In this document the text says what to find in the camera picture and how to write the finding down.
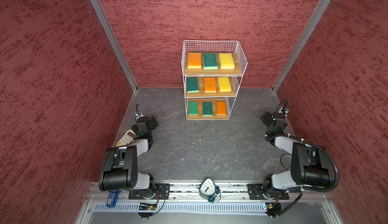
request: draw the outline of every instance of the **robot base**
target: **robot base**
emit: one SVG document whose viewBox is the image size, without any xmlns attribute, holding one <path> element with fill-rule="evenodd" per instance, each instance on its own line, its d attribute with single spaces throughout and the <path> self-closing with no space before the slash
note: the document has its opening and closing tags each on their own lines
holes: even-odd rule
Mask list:
<svg viewBox="0 0 388 224">
<path fill-rule="evenodd" d="M 166 197 L 166 200 L 168 200 L 168 195 L 170 193 L 170 184 L 155 184 L 156 189 L 155 191 L 159 191 L 159 199 L 163 199 L 164 196 Z M 129 196 L 128 198 L 130 200 L 156 200 L 157 196 L 153 194 L 154 191 L 149 189 L 131 189 L 129 190 Z"/>
<path fill-rule="evenodd" d="M 264 196 L 262 184 L 247 184 L 249 199 L 251 200 L 277 200 L 277 198 L 267 198 Z M 290 197 L 285 191 L 280 192 L 279 200 L 289 200 Z"/>
</svg>

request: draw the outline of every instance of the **textured red wall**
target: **textured red wall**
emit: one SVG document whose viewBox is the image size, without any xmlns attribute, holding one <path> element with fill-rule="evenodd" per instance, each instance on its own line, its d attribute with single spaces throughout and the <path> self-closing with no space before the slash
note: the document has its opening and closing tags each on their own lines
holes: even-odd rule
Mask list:
<svg viewBox="0 0 388 224">
<path fill-rule="evenodd" d="M 131 89 L 89 0 L 1 0 L 0 223 L 73 223 Z"/>
<path fill-rule="evenodd" d="M 281 85 L 295 133 L 339 166 L 346 223 L 388 223 L 388 0 L 332 0 Z"/>
<path fill-rule="evenodd" d="M 182 86 L 184 40 L 239 40 L 271 87 L 319 0 L 100 0 L 139 86 Z"/>
</svg>

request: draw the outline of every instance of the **green sponge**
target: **green sponge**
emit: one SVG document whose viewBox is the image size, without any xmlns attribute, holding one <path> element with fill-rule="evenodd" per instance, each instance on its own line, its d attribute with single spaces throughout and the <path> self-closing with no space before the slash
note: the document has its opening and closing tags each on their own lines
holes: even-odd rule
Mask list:
<svg viewBox="0 0 388 224">
<path fill-rule="evenodd" d="M 203 69 L 218 69 L 217 57 L 215 53 L 203 54 Z"/>
<path fill-rule="evenodd" d="M 213 104 L 211 102 L 203 102 L 203 116 L 213 116 Z"/>
<path fill-rule="evenodd" d="M 188 77 L 186 78 L 187 92 L 188 93 L 198 93 L 198 79 L 197 77 Z"/>
<path fill-rule="evenodd" d="M 198 115 L 198 103 L 197 101 L 189 102 L 189 115 Z"/>
</svg>

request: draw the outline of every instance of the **alarm clock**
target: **alarm clock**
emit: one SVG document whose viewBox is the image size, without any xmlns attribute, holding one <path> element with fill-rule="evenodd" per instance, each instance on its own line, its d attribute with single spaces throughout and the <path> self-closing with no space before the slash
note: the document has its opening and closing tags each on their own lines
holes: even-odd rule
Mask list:
<svg viewBox="0 0 388 224">
<path fill-rule="evenodd" d="M 206 178 L 199 186 L 199 195 L 202 198 L 208 200 L 208 202 L 214 202 L 216 195 L 220 194 L 220 188 L 216 186 L 211 178 Z"/>
</svg>

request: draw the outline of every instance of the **wooden shelf board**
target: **wooden shelf board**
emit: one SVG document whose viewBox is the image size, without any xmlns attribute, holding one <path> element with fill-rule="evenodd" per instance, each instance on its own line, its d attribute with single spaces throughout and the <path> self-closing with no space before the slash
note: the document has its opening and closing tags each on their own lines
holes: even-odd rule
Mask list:
<svg viewBox="0 0 388 224">
<path fill-rule="evenodd" d="M 189 102 L 198 102 L 198 115 L 188 115 L 187 120 L 227 120 L 228 116 L 216 115 L 217 113 L 217 101 L 225 102 L 225 98 L 208 98 L 208 99 L 189 99 Z M 211 102 L 213 106 L 213 116 L 203 116 L 203 102 Z"/>
<path fill-rule="evenodd" d="M 239 59 L 236 53 L 232 53 L 234 59 L 234 69 L 221 69 L 220 60 L 216 53 L 218 69 L 203 69 L 203 53 L 201 53 L 201 69 L 191 69 L 187 68 L 187 62 L 189 60 L 189 53 L 186 53 L 185 56 L 185 68 L 183 75 L 185 76 L 242 76 L 242 71 L 239 63 Z"/>
<path fill-rule="evenodd" d="M 235 97 L 236 92 L 234 91 L 233 81 L 232 77 L 229 77 L 230 87 L 232 88 L 231 92 L 220 92 L 220 88 L 218 86 L 218 77 L 215 77 L 216 79 L 216 90 L 215 93 L 205 93 L 205 83 L 204 78 L 205 77 L 197 77 L 198 78 L 198 87 L 199 92 L 198 93 L 188 93 L 187 92 L 187 85 L 186 85 L 186 98 L 205 98 L 205 97 Z"/>
</svg>

